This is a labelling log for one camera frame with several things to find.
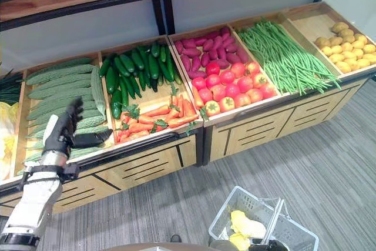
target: potato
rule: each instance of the potato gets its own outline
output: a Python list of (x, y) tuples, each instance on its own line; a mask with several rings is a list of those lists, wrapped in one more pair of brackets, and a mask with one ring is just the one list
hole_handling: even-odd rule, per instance
[(354, 48), (349, 42), (342, 43), (341, 47), (342, 51), (352, 51), (352, 49)]
[(339, 36), (332, 36), (331, 38), (329, 38), (329, 42), (331, 46), (341, 45), (342, 41), (343, 41), (343, 38), (340, 38)]
[(344, 22), (338, 22), (336, 23), (331, 30), (335, 32), (336, 34), (342, 31), (343, 29), (348, 29), (348, 25)]
[(375, 51), (376, 51), (376, 46), (374, 46), (373, 44), (366, 44), (363, 47), (363, 52), (365, 54), (371, 54), (371, 53), (374, 53)]
[(344, 62), (346, 62), (352, 71), (359, 70), (359, 64), (356, 59), (345, 59)]
[(338, 67), (338, 69), (340, 69), (340, 71), (342, 73), (350, 73), (351, 72), (351, 68), (348, 65), (348, 63), (346, 63), (346, 62), (339, 61), (335, 65)]
[(348, 35), (348, 36), (343, 37), (343, 42), (353, 43), (354, 41), (355, 41), (355, 38), (353, 35)]
[(355, 48), (352, 50), (353, 54), (356, 55), (357, 59), (362, 59), (363, 58), (363, 50), (362, 49), (358, 49), (358, 48)]
[(348, 36), (348, 35), (354, 35), (354, 32), (350, 29), (343, 29), (342, 31), (340, 31), (338, 35), (344, 38), (345, 36)]
[(337, 63), (339, 61), (343, 61), (345, 59), (345, 56), (342, 54), (333, 54), (329, 57), (330, 61), (333, 63)]
[(341, 45), (335, 45), (331, 48), (331, 51), (333, 54), (340, 54), (342, 53), (342, 47)]
[(362, 34), (355, 34), (354, 38), (355, 38), (356, 41), (363, 42), (364, 45), (366, 45), (368, 43), (368, 39), (364, 35), (362, 35)]
[(359, 65), (359, 68), (362, 69), (362, 68), (370, 66), (371, 62), (369, 60), (367, 60), (367, 59), (359, 59), (358, 60), (358, 65)]
[(325, 55), (327, 55), (328, 57), (333, 54), (333, 51), (331, 50), (331, 48), (329, 46), (325, 46), (325, 47), (321, 48), (321, 51)]

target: wooden crate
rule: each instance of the wooden crate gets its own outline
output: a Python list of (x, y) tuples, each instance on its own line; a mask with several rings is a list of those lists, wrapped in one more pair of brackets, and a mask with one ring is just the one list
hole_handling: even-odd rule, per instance
[[(356, 26), (347, 21), (337, 11), (330, 7), (325, 2), (313, 3), (304, 5), (301, 7), (291, 8), (286, 10), (286, 17), (293, 25), (312, 43), (312, 46), (316, 49), (321, 56), (332, 64), (332, 66), (340, 73), (339, 78), (349, 78), (359, 73), (371, 73), (376, 71), (376, 64), (368, 66), (366, 68), (359, 69), (350, 73), (342, 73), (322, 51), (313, 42), (320, 36), (330, 38), (335, 36), (335, 33), (331, 31), (332, 26), (336, 22), (345, 22), (349, 29), (353, 30), (355, 34), (363, 34)], [(375, 45), (375, 42), (368, 36), (368, 44)]]

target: red tomato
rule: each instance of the red tomato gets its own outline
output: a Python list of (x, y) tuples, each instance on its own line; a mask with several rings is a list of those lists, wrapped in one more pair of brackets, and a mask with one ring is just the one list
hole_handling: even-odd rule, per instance
[(260, 65), (259, 63), (255, 62), (255, 61), (252, 61), (252, 62), (249, 62), (247, 65), (246, 65), (246, 74), (248, 76), (253, 76), (257, 73), (260, 72)]
[(206, 82), (205, 82), (205, 79), (204, 78), (194, 78), (192, 80), (192, 85), (197, 88), (197, 90), (199, 91), (200, 89), (203, 89), (203, 88), (206, 88)]
[(244, 76), (237, 81), (237, 86), (241, 93), (246, 93), (253, 87), (252, 79), (249, 76)]
[(230, 70), (235, 74), (235, 78), (240, 78), (244, 75), (246, 67), (244, 67), (243, 63), (235, 63), (231, 66)]
[(240, 93), (239, 87), (235, 83), (230, 83), (226, 86), (226, 96), (235, 98)]
[(199, 95), (204, 103), (213, 100), (213, 94), (207, 88), (203, 88), (199, 90)]
[(271, 98), (277, 95), (274, 85), (267, 83), (260, 87), (261, 92), (263, 93), (264, 99)]
[(227, 112), (229, 110), (235, 109), (235, 102), (234, 99), (231, 97), (222, 98), (219, 102), (219, 108), (221, 112)]
[(249, 91), (247, 91), (247, 94), (251, 98), (252, 103), (255, 103), (255, 102), (258, 102), (258, 101), (261, 101), (261, 100), (264, 99), (263, 93), (261, 92), (261, 90), (259, 90), (257, 88), (250, 89)]
[(267, 84), (268, 83), (268, 79), (266, 78), (266, 76), (262, 73), (257, 73), (255, 74), (253, 77), (252, 77), (252, 81), (253, 81), (253, 87), (254, 88), (260, 88), (262, 87), (263, 85)]
[(208, 117), (217, 115), (221, 112), (219, 104), (213, 100), (205, 103), (206, 114)]
[(224, 85), (214, 85), (210, 90), (213, 92), (215, 101), (219, 101), (226, 96), (226, 87)]
[(219, 85), (221, 80), (215, 73), (206, 78), (206, 87), (211, 89), (214, 85)]
[(219, 75), (219, 65), (217, 62), (210, 62), (206, 65), (206, 73), (208, 76), (211, 74)]
[(219, 75), (219, 78), (223, 85), (228, 85), (235, 80), (235, 74), (230, 70), (226, 70)]

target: cucumber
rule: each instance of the cucumber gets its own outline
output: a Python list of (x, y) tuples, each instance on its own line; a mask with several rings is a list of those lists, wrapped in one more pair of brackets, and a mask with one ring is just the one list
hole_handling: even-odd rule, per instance
[(129, 73), (133, 73), (135, 71), (135, 63), (127, 55), (121, 54), (120, 60)]
[(159, 76), (159, 67), (157, 59), (152, 54), (149, 54), (149, 71), (151, 79), (158, 79)]
[(145, 68), (145, 65), (142, 61), (142, 58), (139, 54), (139, 52), (137, 51), (137, 49), (132, 49), (132, 59), (136, 65), (136, 67), (138, 68), (138, 70), (144, 70)]

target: carrot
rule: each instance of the carrot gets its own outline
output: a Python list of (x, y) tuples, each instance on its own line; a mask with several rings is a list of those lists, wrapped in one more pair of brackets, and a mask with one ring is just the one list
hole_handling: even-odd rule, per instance
[(131, 141), (131, 140), (135, 140), (137, 138), (141, 138), (142, 136), (147, 136), (149, 134), (150, 133), (147, 130), (142, 130), (138, 133), (132, 134), (129, 137), (122, 136), (121, 139), (120, 139), (120, 142), (127, 142), (127, 141)]
[(151, 130), (152, 128), (153, 128), (153, 125), (150, 125), (150, 124), (133, 123), (129, 125), (129, 132), (130, 133), (141, 132), (143, 130)]
[(196, 105), (196, 107), (199, 108), (199, 109), (204, 107), (204, 102), (202, 101), (197, 88), (192, 86), (192, 90), (193, 90), (194, 104)]
[(168, 113), (170, 113), (169, 106), (163, 105), (161, 107), (158, 107), (157, 109), (150, 110), (150, 111), (144, 113), (143, 115), (146, 115), (146, 116), (149, 116), (149, 117), (154, 117), (154, 116), (158, 116), (158, 115), (165, 115), (165, 114), (168, 114)]
[(183, 101), (184, 116), (193, 116), (196, 114), (194, 107), (190, 101), (184, 99)]
[(177, 101), (177, 107), (180, 109), (180, 112), (179, 112), (179, 118), (182, 118), (184, 116), (184, 111), (183, 111), (183, 95), (179, 95), (179, 100)]
[(168, 121), (168, 124), (169, 124), (170, 128), (176, 128), (178, 126), (184, 125), (185, 123), (189, 123), (191, 121), (194, 121), (198, 117), (199, 117), (199, 114), (195, 114), (193, 116), (185, 116), (183, 118), (171, 119), (171, 120)]

